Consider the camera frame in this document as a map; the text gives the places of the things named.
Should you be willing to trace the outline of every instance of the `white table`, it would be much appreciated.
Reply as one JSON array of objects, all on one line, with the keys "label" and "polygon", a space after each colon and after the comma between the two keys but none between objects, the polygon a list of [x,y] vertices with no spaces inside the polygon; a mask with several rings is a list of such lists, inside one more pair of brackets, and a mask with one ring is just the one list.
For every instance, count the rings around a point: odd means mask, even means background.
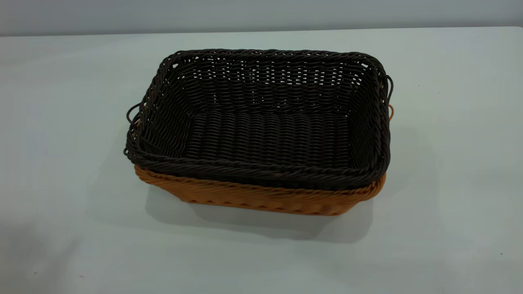
[{"label": "white table", "polygon": [[[184,49],[360,51],[392,161],[341,217],[189,205],[122,154]],[[522,293],[523,29],[0,38],[1,293]]]}]

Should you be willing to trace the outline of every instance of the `tan wicker basket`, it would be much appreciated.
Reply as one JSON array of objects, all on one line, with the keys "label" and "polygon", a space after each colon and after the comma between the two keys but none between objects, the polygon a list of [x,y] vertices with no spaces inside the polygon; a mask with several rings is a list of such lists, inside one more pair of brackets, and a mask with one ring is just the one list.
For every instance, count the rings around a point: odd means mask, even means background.
[{"label": "tan wicker basket", "polygon": [[353,190],[288,189],[175,177],[137,165],[134,169],[142,181],[158,186],[185,202],[315,216],[345,213],[360,201],[376,196],[385,184],[383,175],[369,186]]}]

